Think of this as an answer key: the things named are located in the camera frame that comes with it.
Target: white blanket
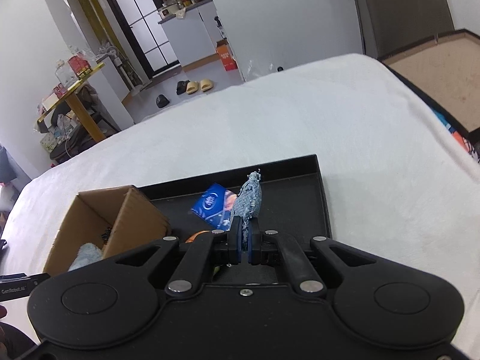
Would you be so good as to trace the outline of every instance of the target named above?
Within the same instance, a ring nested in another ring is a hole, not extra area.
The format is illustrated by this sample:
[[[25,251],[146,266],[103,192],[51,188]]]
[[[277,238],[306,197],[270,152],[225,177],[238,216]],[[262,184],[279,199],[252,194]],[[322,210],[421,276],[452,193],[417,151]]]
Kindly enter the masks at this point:
[[[78,191],[317,154],[334,238],[453,283],[454,343],[480,357],[480,167],[380,63],[347,55],[200,96],[47,171],[8,219],[1,272],[41,272]],[[26,300],[6,322],[34,337]]]

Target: wooden table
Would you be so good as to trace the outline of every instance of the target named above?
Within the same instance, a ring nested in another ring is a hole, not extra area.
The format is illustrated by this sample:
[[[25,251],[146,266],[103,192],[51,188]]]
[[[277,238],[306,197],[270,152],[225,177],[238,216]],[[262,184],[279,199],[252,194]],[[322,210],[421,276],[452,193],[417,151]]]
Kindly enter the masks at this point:
[[[66,101],[69,107],[73,112],[75,112],[75,115],[78,117],[78,120],[82,124],[83,127],[85,127],[85,130],[88,131],[90,136],[93,138],[93,140],[96,143],[99,143],[103,141],[106,137],[104,133],[100,130],[100,128],[97,126],[95,121],[92,119],[90,114],[87,112],[85,107],[83,106],[82,102],[78,98],[78,96],[75,94],[75,91],[82,85],[84,84],[93,74],[97,73],[102,67],[104,67],[105,64],[103,62],[100,62],[97,66],[92,68],[92,72],[88,73],[85,77],[82,79],[78,80],[75,84],[70,86],[68,88],[67,93],[65,93],[61,98],[58,99],[58,101],[47,111],[45,111],[42,116],[40,116],[37,120],[37,123],[42,123],[45,119],[45,117],[52,112],[56,107],[58,107],[62,102]]]

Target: colorful fabric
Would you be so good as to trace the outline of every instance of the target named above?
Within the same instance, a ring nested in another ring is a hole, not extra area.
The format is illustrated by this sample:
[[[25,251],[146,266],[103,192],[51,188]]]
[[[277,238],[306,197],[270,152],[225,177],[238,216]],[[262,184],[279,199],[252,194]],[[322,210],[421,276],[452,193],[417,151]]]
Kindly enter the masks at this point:
[[[447,128],[447,130],[452,134],[452,136],[455,138],[455,140],[460,143],[460,145],[465,149],[465,151],[478,163],[480,163],[480,158],[479,154],[473,147],[473,145],[470,143],[468,139],[463,138],[460,133],[455,130],[450,123],[447,122],[445,119],[445,116],[443,116],[440,112],[435,111],[434,109],[432,110],[435,115],[440,119],[440,121],[443,123],[443,125]]]

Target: cable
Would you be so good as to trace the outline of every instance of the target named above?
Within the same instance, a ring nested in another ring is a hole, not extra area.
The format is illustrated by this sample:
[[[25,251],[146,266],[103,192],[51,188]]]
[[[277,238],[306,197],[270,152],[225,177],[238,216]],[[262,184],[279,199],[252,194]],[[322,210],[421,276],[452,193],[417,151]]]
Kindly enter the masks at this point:
[[[62,115],[61,117],[61,123],[62,123],[62,126],[63,126],[63,135],[65,136],[65,152],[68,154],[68,156],[70,158],[73,158],[70,153],[68,152],[68,149],[67,149],[67,142],[68,142],[68,138],[67,138],[67,131],[65,129],[65,123],[63,123],[63,117],[66,116],[66,115]]]

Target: yellow table edge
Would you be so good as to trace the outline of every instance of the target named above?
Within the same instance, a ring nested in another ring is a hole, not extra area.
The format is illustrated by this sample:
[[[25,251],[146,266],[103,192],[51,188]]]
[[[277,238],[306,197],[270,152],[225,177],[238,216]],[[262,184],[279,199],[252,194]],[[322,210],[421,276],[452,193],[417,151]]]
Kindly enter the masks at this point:
[[[100,62],[97,66],[92,68],[92,71],[88,73],[85,77],[82,79],[78,80],[75,84],[70,86],[68,88],[67,93],[65,93],[61,98],[58,99],[58,101],[47,111],[45,111],[38,119],[37,123],[43,122],[43,120],[47,117],[47,115],[52,112],[55,108],[57,108],[63,101],[66,100],[68,96],[70,96],[72,93],[74,93],[85,81],[87,81],[93,74],[97,73],[102,67],[104,67],[105,64],[103,62]]]

